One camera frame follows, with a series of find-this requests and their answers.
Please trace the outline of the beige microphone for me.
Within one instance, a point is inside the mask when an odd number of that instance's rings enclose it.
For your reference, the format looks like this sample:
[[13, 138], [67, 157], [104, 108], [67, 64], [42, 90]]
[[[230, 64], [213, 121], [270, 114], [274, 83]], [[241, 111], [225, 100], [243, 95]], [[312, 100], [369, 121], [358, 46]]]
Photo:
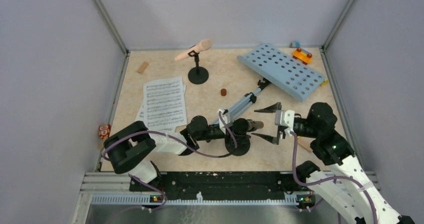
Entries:
[[193, 45], [186, 51], [178, 54], [174, 60], [182, 61], [192, 57], [195, 62], [195, 67], [188, 72], [188, 80], [192, 84], [200, 85], [205, 83], [209, 78], [209, 72], [206, 68], [200, 66], [200, 53], [209, 50], [213, 45], [211, 39], [202, 39], [198, 44]]

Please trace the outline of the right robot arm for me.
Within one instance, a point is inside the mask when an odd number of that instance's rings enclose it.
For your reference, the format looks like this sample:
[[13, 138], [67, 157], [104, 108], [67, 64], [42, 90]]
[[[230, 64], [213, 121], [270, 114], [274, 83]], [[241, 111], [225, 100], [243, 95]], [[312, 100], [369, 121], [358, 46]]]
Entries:
[[[278, 127], [276, 137], [260, 137], [274, 143], [287, 135], [294, 137], [292, 175], [297, 189], [315, 192], [349, 224], [413, 223], [410, 216], [391, 207], [369, 179], [352, 146], [335, 130], [338, 119], [329, 104], [314, 103], [306, 118], [298, 117], [293, 110], [283, 110], [279, 102], [257, 112], [275, 113]], [[312, 152], [334, 176], [327, 177], [311, 161], [296, 164], [299, 136], [312, 139]]]

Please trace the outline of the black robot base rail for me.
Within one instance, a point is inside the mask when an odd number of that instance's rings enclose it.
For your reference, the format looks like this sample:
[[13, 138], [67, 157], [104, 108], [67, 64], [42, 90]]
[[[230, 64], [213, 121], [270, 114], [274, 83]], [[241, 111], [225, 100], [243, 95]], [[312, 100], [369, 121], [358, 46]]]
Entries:
[[291, 172], [162, 172], [148, 186], [130, 179], [131, 192], [163, 192], [169, 202], [286, 202], [306, 210], [322, 204], [312, 190], [298, 185]]

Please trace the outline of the black microphone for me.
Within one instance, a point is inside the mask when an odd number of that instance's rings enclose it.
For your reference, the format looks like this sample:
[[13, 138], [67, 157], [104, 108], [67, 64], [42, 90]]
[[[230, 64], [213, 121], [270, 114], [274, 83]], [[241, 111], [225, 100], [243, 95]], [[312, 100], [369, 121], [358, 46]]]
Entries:
[[264, 123], [262, 121], [238, 118], [233, 122], [232, 131], [237, 135], [244, 135], [246, 133], [262, 129], [263, 127]]

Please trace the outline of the light blue music stand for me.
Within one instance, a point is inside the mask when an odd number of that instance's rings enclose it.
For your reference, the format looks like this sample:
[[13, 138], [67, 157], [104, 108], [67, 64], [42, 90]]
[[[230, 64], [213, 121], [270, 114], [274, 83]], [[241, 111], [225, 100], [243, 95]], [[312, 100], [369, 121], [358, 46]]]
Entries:
[[209, 55], [212, 80], [227, 89], [222, 105], [234, 117], [247, 116], [261, 104], [282, 102], [302, 114], [315, 102], [332, 103], [327, 74], [316, 48], [307, 49], [312, 62], [293, 58], [294, 49], [269, 43], [255, 48], [215, 49]]

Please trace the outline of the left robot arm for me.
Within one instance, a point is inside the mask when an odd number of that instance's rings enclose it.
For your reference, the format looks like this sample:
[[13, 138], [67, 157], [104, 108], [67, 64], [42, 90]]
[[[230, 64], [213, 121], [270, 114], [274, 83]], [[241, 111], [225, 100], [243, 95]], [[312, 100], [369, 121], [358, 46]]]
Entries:
[[104, 142], [102, 157], [109, 161], [116, 174], [127, 174], [147, 190], [160, 186], [160, 171], [153, 161], [145, 158], [150, 153], [171, 153], [186, 156], [192, 153], [210, 158], [226, 158], [234, 155], [239, 144], [223, 155], [211, 155], [199, 151], [199, 147], [184, 129], [178, 133], [150, 130], [143, 121], [135, 121]]

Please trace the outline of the black microphone stand base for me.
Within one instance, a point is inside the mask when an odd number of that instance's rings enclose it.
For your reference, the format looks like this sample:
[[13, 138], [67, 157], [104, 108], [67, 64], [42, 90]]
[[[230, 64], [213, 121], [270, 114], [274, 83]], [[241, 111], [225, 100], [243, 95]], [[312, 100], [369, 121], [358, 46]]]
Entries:
[[225, 137], [226, 150], [234, 156], [243, 156], [251, 148], [250, 135], [235, 135], [235, 143], [230, 135]]

